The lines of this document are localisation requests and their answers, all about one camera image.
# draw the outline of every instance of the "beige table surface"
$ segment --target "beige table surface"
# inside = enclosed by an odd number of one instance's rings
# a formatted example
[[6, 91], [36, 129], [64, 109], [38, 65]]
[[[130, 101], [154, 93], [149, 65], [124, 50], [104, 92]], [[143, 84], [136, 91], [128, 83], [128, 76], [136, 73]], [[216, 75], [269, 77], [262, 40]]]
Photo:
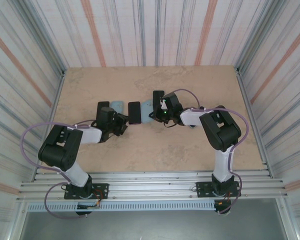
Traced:
[[[70, 68], [54, 120], [67, 124], [96, 117], [99, 101], [144, 102], [153, 90], [169, 93], [183, 88], [193, 91], [202, 106], [224, 105], [248, 118], [232, 66], [94, 67]], [[183, 107], [196, 106], [187, 92], [176, 93]], [[242, 135], [245, 124], [234, 117]], [[202, 127], [166, 128], [162, 123], [130, 125], [124, 135], [105, 143], [81, 145], [77, 160], [87, 172], [150, 172], [213, 170], [215, 150]], [[262, 169], [263, 165], [251, 131], [234, 154], [234, 169]]]

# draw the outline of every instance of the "white ventilation strip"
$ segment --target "white ventilation strip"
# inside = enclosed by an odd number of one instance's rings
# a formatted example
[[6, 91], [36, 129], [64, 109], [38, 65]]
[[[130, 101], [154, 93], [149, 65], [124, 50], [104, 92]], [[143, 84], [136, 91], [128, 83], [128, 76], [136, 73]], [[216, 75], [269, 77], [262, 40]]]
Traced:
[[[100, 208], [77, 209], [78, 202], [50, 202], [47, 204], [51, 212], [120, 212], [120, 211], [169, 211], [169, 210], [215, 210], [214, 200], [174, 200], [174, 201], [101, 201]], [[46, 212], [42, 202], [32, 202], [28, 212]]]

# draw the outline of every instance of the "black phone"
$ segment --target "black phone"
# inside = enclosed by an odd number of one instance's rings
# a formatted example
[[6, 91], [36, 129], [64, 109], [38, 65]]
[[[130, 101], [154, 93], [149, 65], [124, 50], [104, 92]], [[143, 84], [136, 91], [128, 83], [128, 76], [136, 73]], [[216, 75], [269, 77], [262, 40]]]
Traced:
[[129, 124], [141, 124], [141, 105], [139, 101], [128, 103]]
[[109, 106], [110, 106], [109, 101], [99, 101], [98, 102], [98, 107], [96, 108], [96, 117], [95, 117], [95, 119], [97, 119], [97, 117], [98, 117], [98, 115], [99, 115], [99, 113], [100, 113], [100, 111], [103, 107], [109, 107]]
[[165, 95], [165, 91], [162, 90], [153, 91], [153, 101], [152, 101], [153, 110], [155, 110], [157, 106], [160, 106], [160, 99], [164, 95]]

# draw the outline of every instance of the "striped wall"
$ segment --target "striped wall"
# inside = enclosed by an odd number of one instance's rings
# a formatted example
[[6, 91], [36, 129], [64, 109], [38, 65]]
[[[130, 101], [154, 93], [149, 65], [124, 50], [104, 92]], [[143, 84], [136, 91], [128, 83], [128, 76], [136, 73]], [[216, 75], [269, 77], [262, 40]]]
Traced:
[[[18, 7], [13, 0], [0, 1], [0, 239], [11, 221], [20, 183], [30, 181], [34, 171], [20, 153], [20, 135], [48, 120], [61, 75]], [[44, 131], [34, 129], [26, 137], [26, 152], [34, 160]]]
[[283, 178], [300, 227], [300, 0], [285, 0], [243, 80], [272, 173]]
[[26, 0], [68, 67], [234, 65], [271, 0]]

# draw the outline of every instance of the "gray floor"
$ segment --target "gray floor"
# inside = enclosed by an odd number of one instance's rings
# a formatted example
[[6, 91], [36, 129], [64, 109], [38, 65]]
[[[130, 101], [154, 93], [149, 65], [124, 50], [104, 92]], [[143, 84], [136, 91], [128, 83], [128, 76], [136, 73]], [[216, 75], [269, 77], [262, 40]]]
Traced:
[[28, 213], [22, 240], [285, 240], [275, 199], [242, 199], [226, 216], [213, 211], [93, 212], [60, 220]]

